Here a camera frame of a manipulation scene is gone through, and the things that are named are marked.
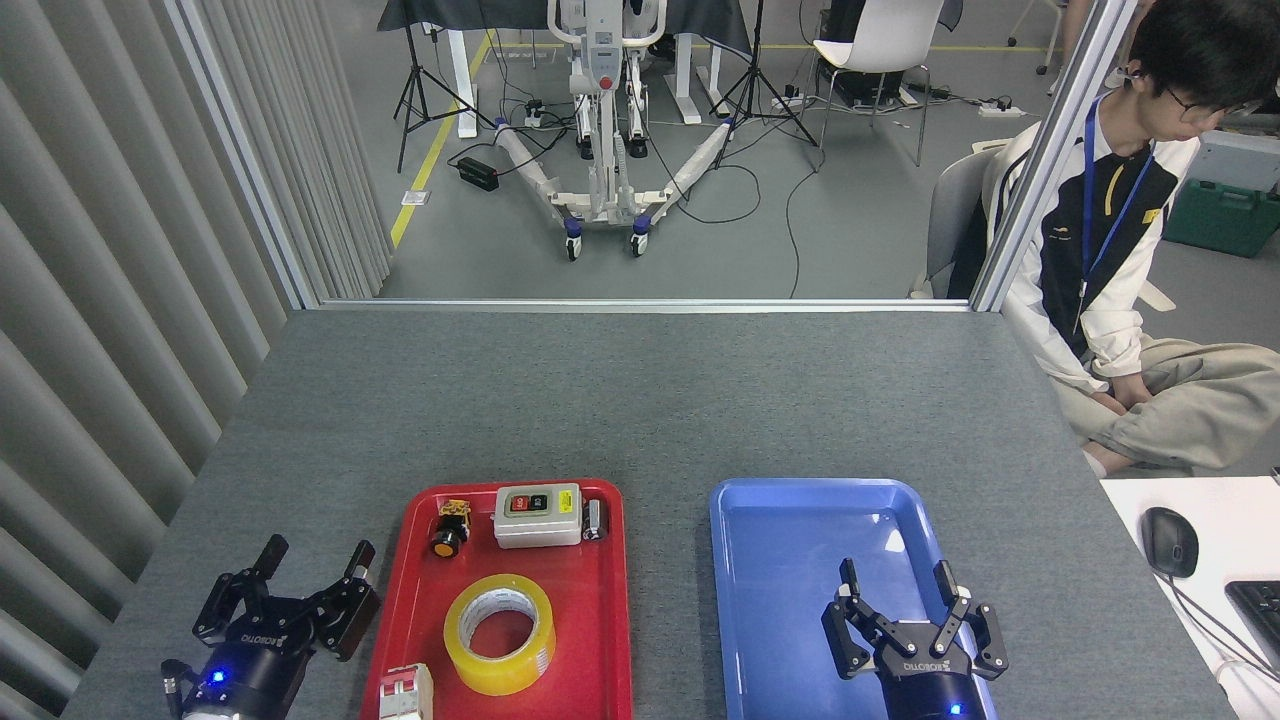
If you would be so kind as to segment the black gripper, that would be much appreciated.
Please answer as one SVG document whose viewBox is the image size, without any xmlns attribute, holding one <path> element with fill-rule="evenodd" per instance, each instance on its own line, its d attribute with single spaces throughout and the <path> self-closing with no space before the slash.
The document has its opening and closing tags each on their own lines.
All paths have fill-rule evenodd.
<svg viewBox="0 0 1280 720">
<path fill-rule="evenodd" d="M 252 566 L 219 575 L 193 623 L 193 635 L 206 646 L 223 642 L 241 605 L 251 623 L 261 623 L 270 600 L 268 582 L 288 550 L 285 537 L 273 534 Z M 284 719 L 314 646 L 339 662 L 349 661 L 381 605 L 367 579 L 375 556 L 372 543 L 360 541 L 342 577 L 288 615 L 289 628 L 307 630 L 233 632 L 218 644 L 196 683 L 196 717 Z"/>
<path fill-rule="evenodd" d="M 947 615 L 928 644 L 931 653 L 922 651 L 908 657 L 908 641 L 900 626 L 861 598 L 852 559 L 840 562 L 838 574 L 841 584 L 822 614 L 837 675 L 851 680 L 873 669 L 876 659 L 876 675 L 890 719 L 975 719 L 973 666 L 986 680 L 995 680 L 1009 669 L 995 609 L 975 601 L 955 582 L 950 564 L 940 560 L 933 574 Z M 973 660 L 963 648 L 950 647 L 964 623 L 972 626 L 977 642 Z"/>
</svg>

